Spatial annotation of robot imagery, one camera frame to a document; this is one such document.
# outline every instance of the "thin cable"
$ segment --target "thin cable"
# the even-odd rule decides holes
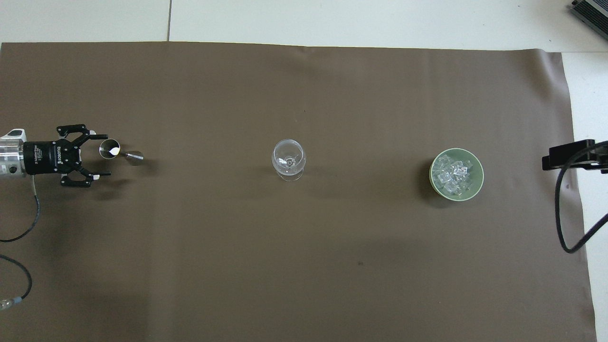
[[[8,240],[2,240],[0,239],[0,242],[13,242],[13,241],[17,241],[20,238],[24,237],[27,235],[27,233],[29,233],[30,231],[32,231],[32,229],[34,228],[34,226],[36,225],[36,223],[38,223],[38,218],[40,217],[40,200],[38,199],[38,194],[36,193],[36,183],[34,182],[34,176],[32,175],[32,190],[34,191],[34,200],[36,200],[36,216],[34,217],[34,222],[32,222],[32,225],[30,225],[29,228],[27,228],[26,231],[23,232],[23,234],[21,234],[20,236],[14,237],[12,239],[8,239]]]
[[[8,262],[12,262],[13,264],[17,265],[25,274],[27,277],[27,290],[26,292],[21,296],[21,299],[25,299],[27,297],[27,295],[30,294],[30,291],[32,290],[32,275],[30,274],[30,271],[27,270],[27,268],[21,264],[21,262],[18,262],[15,259],[9,258],[5,255],[0,254],[0,259],[4,259]]]
[[[558,180],[555,182],[555,225],[558,229],[559,243],[562,245],[562,248],[567,253],[571,254],[571,253],[574,253],[577,250],[581,249],[581,247],[587,241],[589,241],[589,239],[591,239],[591,236],[593,236],[603,225],[606,224],[606,222],[608,222],[608,214],[604,215],[604,217],[602,217],[599,221],[597,221],[591,227],[591,229],[574,245],[574,247],[569,248],[568,246],[566,246],[566,242],[564,240],[564,233],[562,232],[562,222],[561,222],[561,218],[559,217],[559,193],[560,193],[560,189],[562,186],[562,180],[564,179],[564,174],[566,173],[566,170],[568,170],[570,168],[570,166],[572,166],[572,164],[574,164],[574,162],[578,158],[580,158],[582,155],[584,155],[587,152],[591,152],[591,151],[597,149],[598,147],[605,147],[605,146],[608,146],[608,141],[603,141],[603,142],[599,142],[597,144],[593,144],[587,148],[584,148],[584,149],[576,152],[562,166],[562,169],[559,171]]]

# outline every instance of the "green bowl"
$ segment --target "green bowl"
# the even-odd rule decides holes
[[[473,164],[471,167],[470,175],[469,175],[469,177],[471,177],[472,185],[467,191],[463,192],[462,195],[451,195],[449,192],[446,192],[444,189],[437,188],[437,185],[433,181],[433,173],[432,173],[433,165],[435,165],[435,163],[437,163],[437,159],[443,155],[448,155],[449,157],[451,157],[454,160],[462,160],[462,161],[469,160]],[[433,163],[430,165],[430,168],[429,168],[429,181],[430,181],[430,184],[433,186],[433,189],[435,189],[435,191],[438,194],[447,198],[448,200],[456,201],[456,202],[470,200],[479,193],[479,190],[482,189],[483,167],[482,167],[482,164],[479,162],[479,159],[477,159],[477,157],[473,153],[471,153],[463,148],[449,148],[449,149],[439,153],[435,157],[435,159],[433,159]]]

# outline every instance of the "bowl of ice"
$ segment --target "bowl of ice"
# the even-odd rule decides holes
[[[483,167],[473,153],[463,148],[449,148],[433,160],[429,179],[441,196],[451,201],[466,201],[481,190]]]

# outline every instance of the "metal jigger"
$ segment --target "metal jigger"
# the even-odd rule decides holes
[[[99,154],[104,159],[114,159],[116,156],[121,155],[133,166],[141,165],[143,163],[143,153],[140,151],[122,152],[120,150],[120,144],[114,139],[104,140],[99,146]]]

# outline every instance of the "cable connector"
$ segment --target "cable connector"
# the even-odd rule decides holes
[[[11,307],[13,307],[13,305],[19,304],[21,301],[21,297],[15,297],[13,299],[3,299],[0,301],[0,311],[10,309]]]

